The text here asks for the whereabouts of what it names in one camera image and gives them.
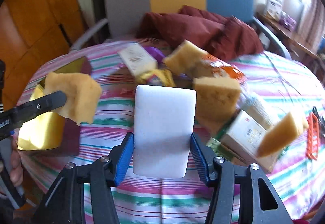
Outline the person's left hand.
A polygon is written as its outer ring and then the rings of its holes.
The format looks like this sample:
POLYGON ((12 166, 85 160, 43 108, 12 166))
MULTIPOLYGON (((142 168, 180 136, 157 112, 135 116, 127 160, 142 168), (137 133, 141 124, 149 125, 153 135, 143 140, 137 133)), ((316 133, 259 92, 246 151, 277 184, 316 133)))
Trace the person's left hand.
POLYGON ((12 140, 11 166, 12 169, 9 173, 11 182, 15 187, 18 187, 23 182, 23 168, 15 140, 12 140))

